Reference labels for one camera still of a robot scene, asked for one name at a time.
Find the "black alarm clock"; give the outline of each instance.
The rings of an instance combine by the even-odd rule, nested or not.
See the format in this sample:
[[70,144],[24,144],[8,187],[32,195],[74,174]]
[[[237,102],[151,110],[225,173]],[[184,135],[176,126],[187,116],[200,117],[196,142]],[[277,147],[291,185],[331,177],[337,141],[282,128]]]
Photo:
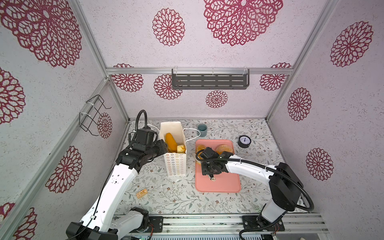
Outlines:
[[251,138],[246,135],[242,135],[239,137],[237,144],[242,148],[247,148],[251,145]]

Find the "red floral medallion pattern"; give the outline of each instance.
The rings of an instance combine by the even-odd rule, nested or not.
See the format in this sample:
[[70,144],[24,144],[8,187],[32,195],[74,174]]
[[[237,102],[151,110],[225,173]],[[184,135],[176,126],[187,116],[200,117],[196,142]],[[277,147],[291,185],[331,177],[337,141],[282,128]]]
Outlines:
[[204,0],[207,28],[221,43],[244,45],[265,33],[283,0]]
[[12,240],[31,240],[35,235],[37,226],[36,217],[35,208],[31,207],[28,215],[24,217],[21,225],[17,228]]
[[372,41],[372,26],[360,21],[344,29],[331,48],[331,61],[338,67],[345,67],[361,58]]
[[324,149],[314,148],[307,155],[307,168],[318,180],[327,180],[333,173],[333,161]]
[[157,12],[152,21],[152,29],[156,38],[166,46],[178,44],[185,33],[183,18],[169,8]]
[[288,100],[289,116],[295,121],[303,120],[310,112],[311,103],[311,95],[307,89],[298,88],[294,90]]
[[8,215],[9,211],[13,208],[14,205],[14,203],[7,202],[0,207],[0,223],[4,221],[5,217]]
[[66,0],[0,0],[0,16],[38,60],[66,68],[79,58],[81,33]]
[[227,103],[228,96],[224,91],[214,90],[205,98],[205,102],[211,108],[220,108]]
[[97,120],[97,130],[102,138],[108,138],[112,133],[112,120],[108,113],[102,113]]
[[158,76],[153,83],[153,87],[157,95],[168,100],[178,98],[183,92],[183,90],[172,88],[172,76],[169,74]]
[[[115,68],[133,68],[129,64],[119,63]],[[143,78],[141,74],[114,74],[111,76],[113,82],[119,88],[127,92],[136,92],[143,87]]]
[[[272,68],[290,68],[289,63],[278,63],[272,66]],[[260,78],[260,86],[267,91],[273,91],[279,89],[283,84],[287,75],[285,74],[263,74]]]
[[25,95],[19,81],[0,68],[0,125],[18,118],[25,106]]
[[50,192],[64,193],[68,191],[79,179],[83,167],[82,161],[79,150],[70,146],[45,186]]

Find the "floral tablecloth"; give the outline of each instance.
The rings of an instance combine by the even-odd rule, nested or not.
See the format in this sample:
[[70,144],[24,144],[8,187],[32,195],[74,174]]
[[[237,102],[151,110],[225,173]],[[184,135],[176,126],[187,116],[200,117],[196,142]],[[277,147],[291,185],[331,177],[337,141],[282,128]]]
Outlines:
[[[160,128],[160,123],[166,121],[175,120],[150,120],[148,124]],[[198,124],[205,123],[208,126],[205,139],[229,139],[233,142],[235,154],[245,159],[254,159],[263,164],[283,162],[265,120],[179,121],[187,128],[197,128]],[[139,128],[143,125],[144,121],[140,121]],[[131,121],[128,132],[133,130],[134,121]],[[252,139],[249,148],[243,149],[237,145],[240,135],[247,135]],[[194,136],[197,136],[196,131],[185,131],[186,139]],[[187,144],[186,176],[168,177],[164,158],[155,158],[141,169],[138,177],[128,187],[115,214],[124,215],[132,207],[146,209],[150,214],[259,213],[264,204],[271,199],[268,186],[245,176],[240,176],[242,189],[239,193],[198,192],[195,188],[195,139]],[[148,194],[137,199],[136,193],[143,189],[147,189]]]

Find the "black mounting plate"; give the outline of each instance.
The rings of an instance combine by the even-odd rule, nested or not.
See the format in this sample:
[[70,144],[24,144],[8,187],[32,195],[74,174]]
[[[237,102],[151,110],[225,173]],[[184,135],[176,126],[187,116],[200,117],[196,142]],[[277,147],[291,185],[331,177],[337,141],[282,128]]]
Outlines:
[[148,228],[144,232],[138,232],[137,230],[132,230],[131,233],[151,233],[152,228],[149,226],[150,223],[153,225],[153,232],[162,232],[163,231],[163,219],[164,217],[151,217],[149,216]]
[[[251,215],[251,216],[242,216],[243,219],[243,227],[244,229],[253,229],[253,228],[259,228],[257,226],[257,216],[258,215]],[[266,228],[268,232],[274,232],[274,231],[285,231],[283,221],[278,221],[274,226],[271,226],[269,228]]]

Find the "paper bag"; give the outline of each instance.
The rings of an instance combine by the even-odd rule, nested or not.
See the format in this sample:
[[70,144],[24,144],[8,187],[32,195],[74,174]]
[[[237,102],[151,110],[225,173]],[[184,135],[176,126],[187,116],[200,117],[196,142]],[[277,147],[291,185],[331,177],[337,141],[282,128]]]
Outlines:
[[[177,145],[187,147],[181,122],[160,123],[159,138],[165,141],[165,135],[171,133]],[[185,176],[187,168],[187,155],[185,153],[168,152],[163,155],[166,163],[168,177]]]

